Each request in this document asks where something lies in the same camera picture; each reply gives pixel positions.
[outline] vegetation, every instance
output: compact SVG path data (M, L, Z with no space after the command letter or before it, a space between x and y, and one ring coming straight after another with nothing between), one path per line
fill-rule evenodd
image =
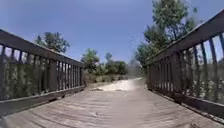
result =
M38 35L35 43L59 53L65 53L70 47L69 43L58 32L45 32L43 36Z
M197 9L191 9L182 0L154 0L154 25L144 32L146 43L141 43L136 51L136 59L143 69L147 59L190 32L197 24L194 15Z
M109 82L117 79L123 79L121 76L127 74L127 64L123 61L114 61L112 54L105 55L106 63L100 63L96 50L88 49L83 54L81 61L85 65L85 76L87 83Z

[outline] bridge deck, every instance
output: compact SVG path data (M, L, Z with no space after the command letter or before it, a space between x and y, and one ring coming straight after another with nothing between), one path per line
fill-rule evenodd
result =
M191 124L192 128L223 127L135 85L137 88L129 91L84 91L4 117L2 122L10 128L191 128Z

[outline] blue sky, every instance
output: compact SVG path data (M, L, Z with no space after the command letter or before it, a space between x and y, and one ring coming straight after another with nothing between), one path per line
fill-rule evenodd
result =
M208 20L224 8L223 0L188 0L197 18ZM80 60L88 48L128 62L143 32L152 24L151 0L0 0L0 28L33 41L43 32L60 32Z

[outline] wooden bridge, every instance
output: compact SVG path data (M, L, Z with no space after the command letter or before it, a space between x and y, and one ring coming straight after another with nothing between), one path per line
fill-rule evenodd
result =
M150 58L147 85L93 91L82 63L0 30L0 127L222 128L223 32L224 11Z

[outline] wooden railing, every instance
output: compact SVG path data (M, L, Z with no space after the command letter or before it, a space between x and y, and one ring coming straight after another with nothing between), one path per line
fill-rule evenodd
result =
M224 118L224 10L147 65L148 89Z
M83 90L83 64L0 30L0 116Z

